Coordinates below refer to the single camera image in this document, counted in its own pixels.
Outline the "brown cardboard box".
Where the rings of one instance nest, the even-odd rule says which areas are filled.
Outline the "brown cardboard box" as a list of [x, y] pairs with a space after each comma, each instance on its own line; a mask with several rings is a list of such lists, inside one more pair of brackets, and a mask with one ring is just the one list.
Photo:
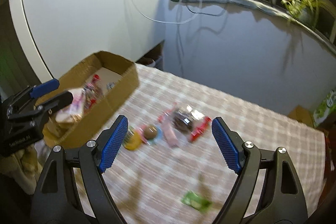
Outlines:
[[92, 139], [139, 86], [134, 62], [100, 51], [86, 57], [60, 77], [59, 88], [39, 98], [37, 105], [63, 91], [85, 87], [94, 75], [99, 76], [101, 95], [84, 112], [84, 116], [70, 126], [60, 126], [55, 118], [51, 118], [43, 129], [44, 141], [48, 147], [60, 145], [76, 148]]

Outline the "black candy packet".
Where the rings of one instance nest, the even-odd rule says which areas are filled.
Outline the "black candy packet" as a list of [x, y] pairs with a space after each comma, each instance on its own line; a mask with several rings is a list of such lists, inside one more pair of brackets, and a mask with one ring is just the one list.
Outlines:
[[116, 85], [115, 82], [110, 82], [110, 83], [107, 83], [106, 88], [107, 88], [107, 90], [111, 90], [112, 88], [115, 87], [115, 85]]

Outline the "potted spider plant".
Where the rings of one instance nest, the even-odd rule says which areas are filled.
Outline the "potted spider plant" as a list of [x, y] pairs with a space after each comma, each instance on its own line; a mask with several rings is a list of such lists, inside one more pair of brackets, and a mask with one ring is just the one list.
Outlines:
[[320, 13], [320, 7], [325, 2], [320, 0], [281, 0], [290, 16], [302, 24], [315, 30]]

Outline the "pink wafer stick packet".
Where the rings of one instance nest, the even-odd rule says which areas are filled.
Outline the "pink wafer stick packet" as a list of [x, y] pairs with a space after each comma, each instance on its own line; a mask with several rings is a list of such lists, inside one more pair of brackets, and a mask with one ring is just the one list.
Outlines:
[[162, 131], [166, 138], [166, 141], [170, 147], [178, 146], [178, 139], [175, 135], [174, 127], [169, 119], [165, 119], [162, 122]]

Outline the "chocolate cake red-edged pack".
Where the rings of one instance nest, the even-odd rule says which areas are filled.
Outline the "chocolate cake red-edged pack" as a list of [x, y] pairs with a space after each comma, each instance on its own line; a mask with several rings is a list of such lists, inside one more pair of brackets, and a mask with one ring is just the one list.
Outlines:
[[85, 96], [84, 110], [88, 111], [102, 96], [101, 81], [98, 74], [94, 74], [92, 79], [86, 83], [83, 92]]

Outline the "pink sandwich bread pack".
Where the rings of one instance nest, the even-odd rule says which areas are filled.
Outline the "pink sandwich bread pack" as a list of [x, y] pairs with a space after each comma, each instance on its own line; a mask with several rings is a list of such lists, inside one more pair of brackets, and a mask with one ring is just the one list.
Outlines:
[[70, 89], [73, 95], [72, 103], [56, 113], [55, 121], [60, 124], [78, 122], [84, 115], [85, 95], [83, 88]]

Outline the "pink plaid tablecloth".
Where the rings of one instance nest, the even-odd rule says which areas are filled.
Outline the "pink plaid tablecloth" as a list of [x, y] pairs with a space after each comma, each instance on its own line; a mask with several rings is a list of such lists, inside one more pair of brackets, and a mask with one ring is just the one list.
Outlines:
[[[325, 170], [323, 133], [158, 69], [138, 65], [137, 73], [138, 88], [117, 110], [131, 127], [156, 122], [173, 103], [191, 105], [211, 118], [222, 117], [230, 129], [259, 148], [286, 148], [303, 188], [307, 212], [316, 210]], [[159, 139], [134, 151], [121, 149], [103, 177], [128, 223], [211, 223], [236, 180], [211, 131], [175, 148]], [[183, 204], [181, 199], [188, 191], [211, 201], [209, 210], [201, 213]]]

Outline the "green candy packet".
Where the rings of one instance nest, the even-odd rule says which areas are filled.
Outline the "green candy packet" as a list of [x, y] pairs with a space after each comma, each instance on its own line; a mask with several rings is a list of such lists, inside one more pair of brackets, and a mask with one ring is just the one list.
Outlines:
[[201, 213], [206, 212], [212, 205], [212, 202], [206, 198], [196, 194], [193, 191], [188, 191], [181, 199], [181, 202], [193, 209], [200, 211]]

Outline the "green paper bag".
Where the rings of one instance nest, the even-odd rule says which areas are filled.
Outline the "green paper bag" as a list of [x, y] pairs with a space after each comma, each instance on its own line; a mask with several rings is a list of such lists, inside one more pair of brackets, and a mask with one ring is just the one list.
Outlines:
[[333, 123], [335, 116], [335, 89], [331, 90], [313, 112], [314, 127], [323, 122]]

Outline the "yellow jelly cup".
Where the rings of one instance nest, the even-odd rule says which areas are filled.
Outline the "yellow jelly cup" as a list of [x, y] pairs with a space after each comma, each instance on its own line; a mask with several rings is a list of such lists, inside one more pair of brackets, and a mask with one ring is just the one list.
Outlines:
[[136, 150], [142, 143], [140, 135], [132, 128], [128, 128], [123, 140], [123, 147], [129, 151]]

